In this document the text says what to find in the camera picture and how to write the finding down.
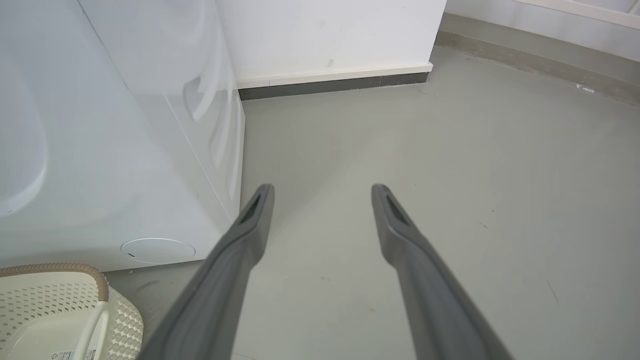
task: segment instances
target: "gray baseboard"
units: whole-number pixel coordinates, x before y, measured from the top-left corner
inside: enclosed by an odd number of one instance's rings
[[[240,93],[241,100],[256,100],[266,99],[268,97],[318,94],[321,92],[417,84],[425,82],[428,74],[428,72],[418,72],[416,74],[386,75],[374,76],[371,78],[319,81],[317,83],[265,86],[261,88],[240,89],[238,92]]]
[[[640,63],[633,60],[451,14],[435,44],[640,106]]]

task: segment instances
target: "gray floor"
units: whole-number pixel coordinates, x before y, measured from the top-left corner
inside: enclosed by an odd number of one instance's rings
[[[640,109],[436,47],[426,84],[244,103],[276,189],[234,360],[413,359],[385,183],[517,359],[640,357]],[[197,264],[108,274],[150,333]]]

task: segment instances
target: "sticker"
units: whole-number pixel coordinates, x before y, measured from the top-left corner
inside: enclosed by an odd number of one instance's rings
[[[69,351],[61,351],[61,352],[52,352],[49,356],[49,360],[74,360],[74,355],[76,354],[75,350]],[[94,360],[95,359],[95,349],[89,349],[86,352],[86,356],[84,360]]]

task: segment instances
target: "washing machine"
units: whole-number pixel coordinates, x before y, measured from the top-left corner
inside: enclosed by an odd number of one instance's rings
[[[213,0],[0,4],[0,267],[205,258],[243,141]]]

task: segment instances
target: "laundry basket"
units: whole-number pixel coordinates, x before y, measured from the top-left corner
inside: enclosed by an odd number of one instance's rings
[[[142,331],[138,310],[92,266],[0,268],[0,360],[135,359]]]

